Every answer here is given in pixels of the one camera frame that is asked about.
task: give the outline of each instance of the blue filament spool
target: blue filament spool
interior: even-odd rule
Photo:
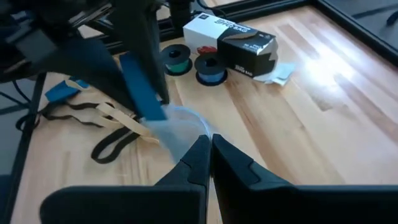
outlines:
[[[217,86],[228,77],[225,64],[219,59],[217,53],[200,55],[195,60],[195,68],[198,82],[205,86]]]

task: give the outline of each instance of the green filament spool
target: green filament spool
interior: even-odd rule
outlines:
[[[183,44],[174,44],[162,51],[165,73],[171,76],[180,76],[189,72],[192,68],[192,60],[189,58],[190,49]]]

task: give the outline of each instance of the red object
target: red object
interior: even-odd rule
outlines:
[[[204,53],[211,53],[211,52],[217,52],[217,48],[211,47],[211,46],[202,46],[197,48],[198,53],[204,54]]]

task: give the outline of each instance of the blue fabric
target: blue fabric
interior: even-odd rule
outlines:
[[[162,121],[166,114],[160,107],[156,92],[152,89],[146,75],[142,72],[138,60],[132,53],[119,57],[130,97],[134,100],[137,110],[148,121]]]

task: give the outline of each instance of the white paper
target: white paper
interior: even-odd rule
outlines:
[[[278,63],[272,72],[254,77],[253,79],[265,84],[277,83],[284,86],[293,73],[294,68],[295,65],[293,63]]]

